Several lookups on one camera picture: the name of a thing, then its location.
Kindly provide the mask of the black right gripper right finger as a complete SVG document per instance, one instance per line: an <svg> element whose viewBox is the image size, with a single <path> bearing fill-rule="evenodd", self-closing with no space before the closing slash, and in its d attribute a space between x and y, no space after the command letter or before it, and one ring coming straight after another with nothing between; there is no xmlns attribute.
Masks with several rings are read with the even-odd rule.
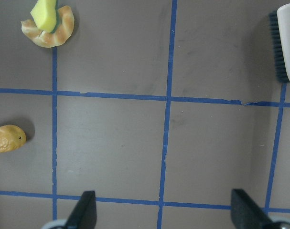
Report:
<svg viewBox="0 0 290 229"><path fill-rule="evenodd" d="M243 189L232 189L230 216L236 229L277 229L273 222Z"/></svg>

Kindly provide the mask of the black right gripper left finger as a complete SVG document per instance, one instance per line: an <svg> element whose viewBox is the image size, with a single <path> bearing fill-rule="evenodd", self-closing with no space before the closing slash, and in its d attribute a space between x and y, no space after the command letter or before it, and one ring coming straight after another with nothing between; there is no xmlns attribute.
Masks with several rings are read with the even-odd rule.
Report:
<svg viewBox="0 0 290 229"><path fill-rule="evenodd" d="M95 191L85 191L68 217L64 228L94 229L96 223L97 207Z"/></svg>

